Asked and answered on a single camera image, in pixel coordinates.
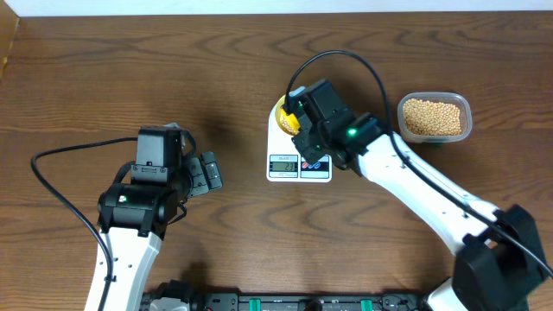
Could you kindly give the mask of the yellow measuring scoop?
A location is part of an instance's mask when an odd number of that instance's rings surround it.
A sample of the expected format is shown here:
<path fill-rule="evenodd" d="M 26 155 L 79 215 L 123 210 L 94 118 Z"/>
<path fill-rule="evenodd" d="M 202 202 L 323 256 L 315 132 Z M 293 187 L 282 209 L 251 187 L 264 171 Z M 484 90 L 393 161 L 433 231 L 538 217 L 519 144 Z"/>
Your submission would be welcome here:
<path fill-rule="evenodd" d="M 285 133 L 291 136 L 295 136 L 299 133 L 300 125 L 297 118 L 294 114 L 287 114 L 284 109 L 280 110 L 278 124 Z"/>

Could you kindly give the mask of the yellow bowl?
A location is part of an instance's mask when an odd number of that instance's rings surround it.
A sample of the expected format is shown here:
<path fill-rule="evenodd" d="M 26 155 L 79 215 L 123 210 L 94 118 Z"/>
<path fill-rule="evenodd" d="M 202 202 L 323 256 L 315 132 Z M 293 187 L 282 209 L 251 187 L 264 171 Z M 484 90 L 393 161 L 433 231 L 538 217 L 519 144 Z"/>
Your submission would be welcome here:
<path fill-rule="evenodd" d="M 275 119 L 277 126 L 289 136 L 296 136 L 301 129 L 301 125 L 294 114 L 288 114 L 284 110 L 285 97 L 282 96 L 276 103 Z"/>

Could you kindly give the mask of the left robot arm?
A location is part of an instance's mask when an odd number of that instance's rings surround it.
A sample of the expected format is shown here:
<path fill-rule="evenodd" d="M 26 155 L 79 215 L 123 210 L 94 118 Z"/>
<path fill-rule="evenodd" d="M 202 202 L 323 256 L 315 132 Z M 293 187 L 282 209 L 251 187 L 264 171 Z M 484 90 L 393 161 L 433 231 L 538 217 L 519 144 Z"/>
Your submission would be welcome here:
<path fill-rule="evenodd" d="M 96 270 L 88 310 L 137 310 L 167 226 L 193 197 L 223 186 L 212 152 L 196 155 L 195 141 L 177 124 L 142 127 L 137 158 L 119 169 L 99 196 Z"/>

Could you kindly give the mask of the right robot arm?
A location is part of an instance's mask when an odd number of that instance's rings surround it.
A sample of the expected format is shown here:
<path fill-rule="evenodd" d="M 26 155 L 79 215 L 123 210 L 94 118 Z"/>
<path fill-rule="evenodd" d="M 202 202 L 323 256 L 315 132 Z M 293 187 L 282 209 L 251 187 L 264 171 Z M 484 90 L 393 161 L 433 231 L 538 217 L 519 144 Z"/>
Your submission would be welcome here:
<path fill-rule="evenodd" d="M 332 84 L 319 81 L 289 93 L 284 110 L 299 121 L 292 139 L 313 164 L 329 155 L 401 200 L 442 239 L 454 273 L 424 299 L 428 310 L 521 310 L 552 270 L 535 220 L 523 207 L 506 211 L 469 194 L 431 167 L 390 126 L 361 117 Z"/>

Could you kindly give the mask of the soybeans in yellow bowl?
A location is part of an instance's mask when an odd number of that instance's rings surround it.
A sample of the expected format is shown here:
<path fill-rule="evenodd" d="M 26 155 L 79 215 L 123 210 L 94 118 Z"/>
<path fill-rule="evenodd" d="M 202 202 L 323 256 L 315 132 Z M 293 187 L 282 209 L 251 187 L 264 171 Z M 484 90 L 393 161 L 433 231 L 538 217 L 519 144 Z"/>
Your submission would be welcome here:
<path fill-rule="evenodd" d="M 300 131 L 300 125 L 297 119 L 293 115 L 284 115 L 281 117 L 282 126 L 285 131 L 291 135 L 295 136 Z"/>

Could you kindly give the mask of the white digital kitchen scale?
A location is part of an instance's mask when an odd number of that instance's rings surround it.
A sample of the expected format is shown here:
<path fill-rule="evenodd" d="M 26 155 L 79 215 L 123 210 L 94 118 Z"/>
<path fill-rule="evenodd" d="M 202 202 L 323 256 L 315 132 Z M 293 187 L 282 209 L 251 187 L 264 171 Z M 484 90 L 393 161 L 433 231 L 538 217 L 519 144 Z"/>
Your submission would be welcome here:
<path fill-rule="evenodd" d="M 296 150 L 292 136 L 277 123 L 277 113 L 283 105 L 281 98 L 272 108 L 268 121 L 266 177 L 274 182 L 326 183 L 332 180 L 332 158 L 324 155 L 315 164 L 309 164 Z"/>

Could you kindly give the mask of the clear plastic container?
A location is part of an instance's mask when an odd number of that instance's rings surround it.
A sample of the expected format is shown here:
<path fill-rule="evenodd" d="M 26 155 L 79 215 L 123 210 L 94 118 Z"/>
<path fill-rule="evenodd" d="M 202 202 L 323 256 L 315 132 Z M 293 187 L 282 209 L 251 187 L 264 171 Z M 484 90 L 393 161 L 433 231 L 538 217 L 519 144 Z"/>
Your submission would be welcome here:
<path fill-rule="evenodd" d="M 397 107 L 400 135 L 409 143 L 453 143 L 473 128 L 465 98 L 452 92 L 413 92 Z"/>

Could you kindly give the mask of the soybeans in container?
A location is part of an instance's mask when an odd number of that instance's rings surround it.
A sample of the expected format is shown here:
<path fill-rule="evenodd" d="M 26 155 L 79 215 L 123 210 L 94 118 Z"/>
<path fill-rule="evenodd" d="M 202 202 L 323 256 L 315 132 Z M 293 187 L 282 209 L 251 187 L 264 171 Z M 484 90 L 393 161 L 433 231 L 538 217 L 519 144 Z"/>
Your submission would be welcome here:
<path fill-rule="evenodd" d="M 404 103 L 403 113 L 406 127 L 416 135 L 456 136 L 462 133 L 461 110 L 453 104 L 411 98 Z"/>

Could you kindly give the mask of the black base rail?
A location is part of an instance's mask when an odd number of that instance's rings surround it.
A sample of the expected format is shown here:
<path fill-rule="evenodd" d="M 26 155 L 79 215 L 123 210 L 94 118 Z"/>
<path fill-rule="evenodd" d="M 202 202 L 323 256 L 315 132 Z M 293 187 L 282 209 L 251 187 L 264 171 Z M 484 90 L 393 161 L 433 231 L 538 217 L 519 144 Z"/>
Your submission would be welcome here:
<path fill-rule="evenodd" d="M 384 293 L 369 295 L 268 295 L 237 290 L 206 291 L 172 280 L 143 294 L 140 311 L 423 311 L 417 295 Z"/>

